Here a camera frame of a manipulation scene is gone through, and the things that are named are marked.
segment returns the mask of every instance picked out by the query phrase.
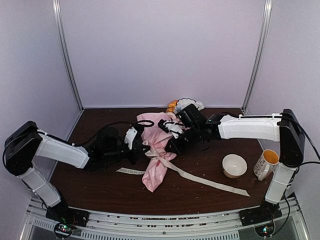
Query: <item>white panel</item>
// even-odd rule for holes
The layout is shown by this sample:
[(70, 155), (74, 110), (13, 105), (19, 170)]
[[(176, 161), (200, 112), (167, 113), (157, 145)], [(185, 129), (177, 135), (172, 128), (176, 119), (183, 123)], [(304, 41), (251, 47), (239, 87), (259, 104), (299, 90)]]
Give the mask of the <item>white panel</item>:
[[(250, 114), (291, 108), (320, 149), (320, 2), (274, 1), (266, 48), (249, 103)], [(266, 142), (267, 148), (278, 144)], [(306, 142), (305, 161), (317, 161)], [(295, 191), (311, 239), (319, 239), (320, 167), (305, 165), (290, 190)]]
[(184, 97), (241, 106), (264, 7), (263, 0), (61, 1), (83, 105), (165, 106)]
[[(65, 138), (78, 115), (51, 0), (0, 0), (0, 153), (28, 120)], [(38, 159), (48, 177), (53, 161)], [(0, 238), (15, 240), (31, 195), (0, 164)]]

